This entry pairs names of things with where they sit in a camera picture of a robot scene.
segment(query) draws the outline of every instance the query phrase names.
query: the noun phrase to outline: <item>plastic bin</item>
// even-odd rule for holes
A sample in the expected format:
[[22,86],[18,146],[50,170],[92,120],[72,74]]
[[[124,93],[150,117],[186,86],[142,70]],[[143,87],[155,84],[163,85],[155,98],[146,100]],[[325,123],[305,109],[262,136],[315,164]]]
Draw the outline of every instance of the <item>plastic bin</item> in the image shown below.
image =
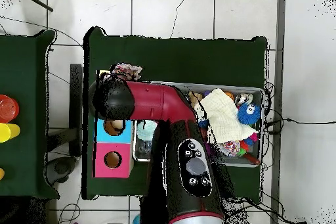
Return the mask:
[[[265,93],[263,89],[252,88],[252,87],[235,87],[235,86],[223,86],[223,85],[205,85],[205,84],[191,84],[191,83],[174,83],[174,82],[161,82],[161,81],[151,81],[151,83],[159,83],[170,86],[175,86],[180,89],[180,91],[184,95],[188,95],[189,91],[193,91],[195,93],[204,94],[206,91],[212,91],[214,89],[222,89],[226,92],[231,92],[235,97],[239,93],[251,93],[253,95],[252,103],[257,104],[261,107],[261,119],[253,126],[258,133],[258,141],[255,142],[253,148],[249,153],[258,158],[261,162],[262,158],[262,145],[263,145],[263,129],[264,129],[264,101],[265,101]],[[133,139],[134,147],[133,147],[133,158],[138,161],[149,161],[149,156],[144,158],[137,158],[136,152],[140,147],[139,139],[137,138],[137,122],[135,122],[135,138]],[[242,157],[228,157],[224,154],[221,154],[219,158],[216,159],[216,162],[221,164],[226,164],[227,166],[239,166],[239,167],[256,167],[258,165],[252,164],[247,158]]]

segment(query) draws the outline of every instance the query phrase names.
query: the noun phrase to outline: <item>yellow cup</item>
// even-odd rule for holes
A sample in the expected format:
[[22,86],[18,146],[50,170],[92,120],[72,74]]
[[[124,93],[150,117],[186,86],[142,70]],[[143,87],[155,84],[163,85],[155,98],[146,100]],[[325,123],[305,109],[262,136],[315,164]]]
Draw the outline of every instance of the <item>yellow cup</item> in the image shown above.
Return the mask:
[[20,127],[14,123],[0,123],[0,143],[20,134]]

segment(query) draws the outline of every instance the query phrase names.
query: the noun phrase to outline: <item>green table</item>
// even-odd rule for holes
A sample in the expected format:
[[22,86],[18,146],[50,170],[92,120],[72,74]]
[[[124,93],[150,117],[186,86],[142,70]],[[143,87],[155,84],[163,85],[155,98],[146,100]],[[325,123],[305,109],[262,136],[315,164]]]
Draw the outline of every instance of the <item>green table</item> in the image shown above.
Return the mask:
[[[97,70],[109,70],[118,62],[143,67],[141,80],[263,88],[265,49],[264,37],[251,41],[115,37],[92,27],[84,37],[83,94],[96,80]],[[83,197],[146,194],[146,162],[135,162],[128,179],[92,178],[95,119],[88,113],[86,96],[83,111]],[[259,202],[260,166],[227,170],[235,195]]]
[[0,143],[0,196],[58,198],[44,178],[47,153],[47,82],[45,53],[52,30],[33,37],[0,36],[0,94],[16,99],[20,113],[13,123],[19,136]]

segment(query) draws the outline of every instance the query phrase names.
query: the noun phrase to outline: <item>red cup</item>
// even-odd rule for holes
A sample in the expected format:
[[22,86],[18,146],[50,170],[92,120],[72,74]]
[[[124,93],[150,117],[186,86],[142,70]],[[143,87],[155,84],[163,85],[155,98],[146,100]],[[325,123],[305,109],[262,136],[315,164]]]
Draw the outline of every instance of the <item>red cup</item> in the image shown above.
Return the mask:
[[18,115],[18,103],[16,100],[0,95],[0,123],[9,123]]

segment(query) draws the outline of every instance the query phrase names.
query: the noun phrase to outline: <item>pink toy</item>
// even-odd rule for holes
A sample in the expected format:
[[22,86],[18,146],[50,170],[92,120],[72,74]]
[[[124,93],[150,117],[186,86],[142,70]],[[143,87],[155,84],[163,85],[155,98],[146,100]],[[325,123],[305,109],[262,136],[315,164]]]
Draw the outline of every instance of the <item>pink toy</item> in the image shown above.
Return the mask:
[[[105,155],[117,152],[121,161],[116,168],[109,168],[105,163]],[[96,159],[94,161],[96,178],[128,178],[133,167],[131,144],[129,143],[100,143],[96,144]]]
[[252,134],[249,138],[251,138],[253,142],[258,141],[258,135],[256,133]]

